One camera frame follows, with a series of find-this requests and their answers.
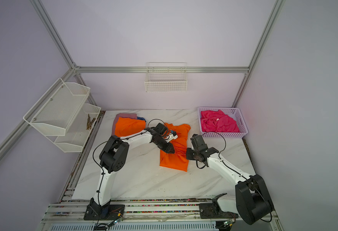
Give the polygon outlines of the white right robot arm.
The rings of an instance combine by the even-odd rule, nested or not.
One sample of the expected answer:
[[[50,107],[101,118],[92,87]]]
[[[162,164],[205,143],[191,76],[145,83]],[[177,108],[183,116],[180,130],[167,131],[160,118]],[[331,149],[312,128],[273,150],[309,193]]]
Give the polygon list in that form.
[[[196,150],[187,148],[187,160],[204,163],[222,176],[234,188],[234,195],[221,193],[211,203],[201,205],[201,218],[241,217],[248,225],[272,215],[275,207],[264,179],[239,169],[226,160],[215,148]]]

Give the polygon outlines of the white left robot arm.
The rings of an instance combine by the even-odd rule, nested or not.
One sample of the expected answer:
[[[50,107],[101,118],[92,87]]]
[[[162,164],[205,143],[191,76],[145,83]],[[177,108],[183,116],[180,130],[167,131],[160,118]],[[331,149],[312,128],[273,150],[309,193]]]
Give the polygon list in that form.
[[[167,154],[174,154],[175,149],[172,140],[177,139],[175,131],[170,131],[168,135],[161,135],[152,129],[144,129],[127,137],[111,136],[102,149],[97,164],[100,169],[100,179],[95,195],[91,198],[87,206],[84,218],[85,220],[105,219],[116,212],[110,206],[111,191],[117,172],[123,168],[126,163],[129,150],[139,147],[143,144],[153,143],[161,151]]]

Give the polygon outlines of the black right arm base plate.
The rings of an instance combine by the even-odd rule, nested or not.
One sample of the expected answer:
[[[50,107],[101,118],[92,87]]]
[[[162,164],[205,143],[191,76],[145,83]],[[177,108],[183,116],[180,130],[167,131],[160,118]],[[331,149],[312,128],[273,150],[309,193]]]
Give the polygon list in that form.
[[[201,219],[230,219],[239,218],[239,215],[231,212],[223,212],[219,206],[212,203],[199,204],[199,211]]]

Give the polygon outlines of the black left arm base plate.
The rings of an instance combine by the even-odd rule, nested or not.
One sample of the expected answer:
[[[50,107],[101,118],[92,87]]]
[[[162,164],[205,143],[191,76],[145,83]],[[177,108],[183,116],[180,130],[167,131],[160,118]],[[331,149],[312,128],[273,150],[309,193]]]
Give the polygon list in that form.
[[[88,205],[83,220],[117,220],[123,216],[125,205]]]

